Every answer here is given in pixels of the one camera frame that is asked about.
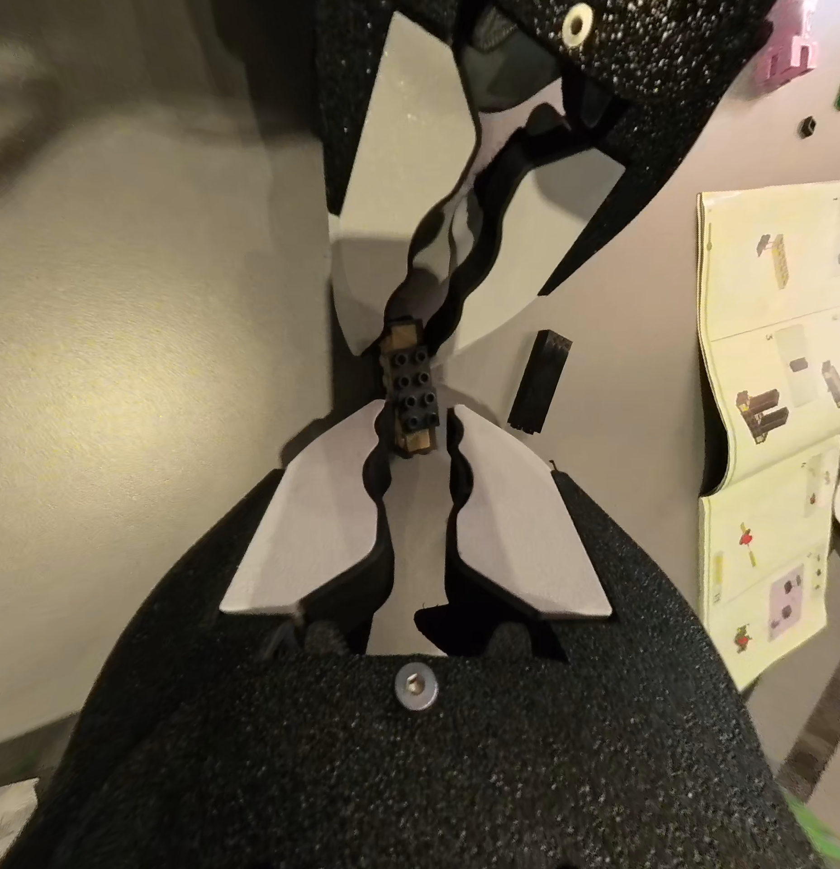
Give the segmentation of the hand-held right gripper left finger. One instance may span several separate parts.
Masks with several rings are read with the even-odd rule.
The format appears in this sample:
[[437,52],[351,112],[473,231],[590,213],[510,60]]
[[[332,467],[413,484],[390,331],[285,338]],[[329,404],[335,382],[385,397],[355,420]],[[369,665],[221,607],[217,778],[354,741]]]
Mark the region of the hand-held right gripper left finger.
[[286,467],[219,609],[373,618],[393,589],[392,413],[372,400]]

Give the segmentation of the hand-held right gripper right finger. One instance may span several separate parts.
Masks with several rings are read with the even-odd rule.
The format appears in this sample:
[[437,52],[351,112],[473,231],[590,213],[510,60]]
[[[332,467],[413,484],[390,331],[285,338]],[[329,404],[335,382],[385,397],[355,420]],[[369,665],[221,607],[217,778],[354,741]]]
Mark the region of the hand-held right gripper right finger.
[[544,620],[606,620],[612,605],[556,486],[525,443],[470,407],[447,412],[448,552],[472,581]]

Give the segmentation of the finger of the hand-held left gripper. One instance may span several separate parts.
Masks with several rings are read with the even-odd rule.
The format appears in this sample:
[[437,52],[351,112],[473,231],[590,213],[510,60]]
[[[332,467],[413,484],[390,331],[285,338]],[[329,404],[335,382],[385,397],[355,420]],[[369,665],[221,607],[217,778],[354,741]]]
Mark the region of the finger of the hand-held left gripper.
[[432,353],[461,353],[534,300],[625,173],[566,132],[515,134],[475,183],[479,231],[429,321]]
[[339,214],[328,215],[337,321],[359,356],[417,267],[443,283],[449,234],[477,128],[452,49],[400,12],[391,19]]

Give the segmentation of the long black brick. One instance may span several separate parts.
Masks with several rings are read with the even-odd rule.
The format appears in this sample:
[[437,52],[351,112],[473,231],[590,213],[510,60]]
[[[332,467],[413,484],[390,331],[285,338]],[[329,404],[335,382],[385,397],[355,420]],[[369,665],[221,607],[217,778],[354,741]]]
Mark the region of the long black brick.
[[550,329],[537,333],[508,416],[512,429],[528,435],[543,429],[572,346]]

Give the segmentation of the grey and yellow brick assembly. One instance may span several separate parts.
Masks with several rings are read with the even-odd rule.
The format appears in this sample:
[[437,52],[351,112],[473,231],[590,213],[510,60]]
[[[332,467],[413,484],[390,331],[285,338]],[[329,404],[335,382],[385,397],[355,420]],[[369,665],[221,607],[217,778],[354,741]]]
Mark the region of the grey and yellow brick assembly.
[[437,449],[441,407],[420,319],[386,323],[378,342],[382,383],[394,415],[394,451],[405,459]]

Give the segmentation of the grey desk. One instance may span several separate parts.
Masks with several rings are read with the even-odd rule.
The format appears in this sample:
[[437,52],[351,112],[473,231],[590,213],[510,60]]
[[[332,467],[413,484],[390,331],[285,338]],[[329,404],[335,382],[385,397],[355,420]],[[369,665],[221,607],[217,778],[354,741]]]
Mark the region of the grey desk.
[[[151,2],[271,81],[279,138],[210,101],[99,114],[0,196],[0,741],[78,711],[0,867],[822,867],[693,612],[705,424],[698,196],[840,181],[840,2],[816,71],[759,52],[643,211],[461,353],[429,321],[479,231],[475,183],[569,119],[558,60],[493,5],[453,47],[477,145],[447,279],[416,267],[437,449],[394,451],[378,341],[330,282],[316,3]],[[801,139],[800,122],[817,119]],[[508,416],[534,340],[573,346],[543,429]],[[392,413],[393,589],[373,618],[225,614],[288,464]],[[447,412],[525,443],[612,605],[544,620],[448,550]]]

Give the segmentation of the pink brick figure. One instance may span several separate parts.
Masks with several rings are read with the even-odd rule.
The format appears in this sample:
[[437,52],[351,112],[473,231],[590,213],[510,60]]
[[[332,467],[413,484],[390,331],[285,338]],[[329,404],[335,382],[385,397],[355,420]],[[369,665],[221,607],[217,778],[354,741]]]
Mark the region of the pink brick figure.
[[816,67],[817,40],[812,32],[817,1],[777,1],[766,16],[769,38],[759,52],[754,89],[769,94]]

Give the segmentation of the open instruction booklet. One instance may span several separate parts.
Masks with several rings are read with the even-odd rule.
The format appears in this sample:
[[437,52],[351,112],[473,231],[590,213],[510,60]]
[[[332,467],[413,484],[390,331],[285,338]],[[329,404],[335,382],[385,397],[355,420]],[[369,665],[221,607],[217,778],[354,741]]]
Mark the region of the open instruction booklet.
[[743,690],[827,623],[840,181],[698,196],[698,344],[698,614]]

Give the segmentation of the flat white printed paper bag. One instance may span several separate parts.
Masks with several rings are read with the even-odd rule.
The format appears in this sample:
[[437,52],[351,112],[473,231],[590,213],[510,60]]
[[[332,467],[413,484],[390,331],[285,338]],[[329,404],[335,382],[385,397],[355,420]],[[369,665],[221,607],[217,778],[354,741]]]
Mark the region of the flat white printed paper bag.
[[0,863],[38,806],[38,778],[0,787]]

